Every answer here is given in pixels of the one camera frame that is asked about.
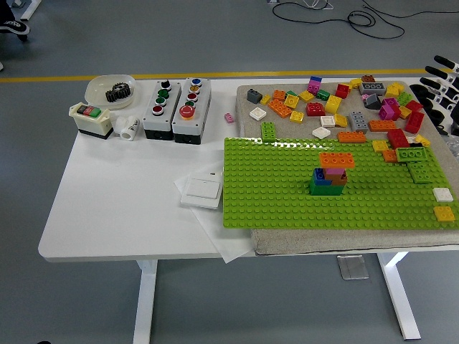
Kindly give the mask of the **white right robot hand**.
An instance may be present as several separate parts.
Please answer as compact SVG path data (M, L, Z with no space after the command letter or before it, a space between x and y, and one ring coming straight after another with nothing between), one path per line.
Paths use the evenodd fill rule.
M440 55L435 55L434 60L447 67L450 72L426 66L425 71L438 78L438 81L426 77L420 78L420 82L427 87L425 97L449 110L453 122L458 124L458 63Z

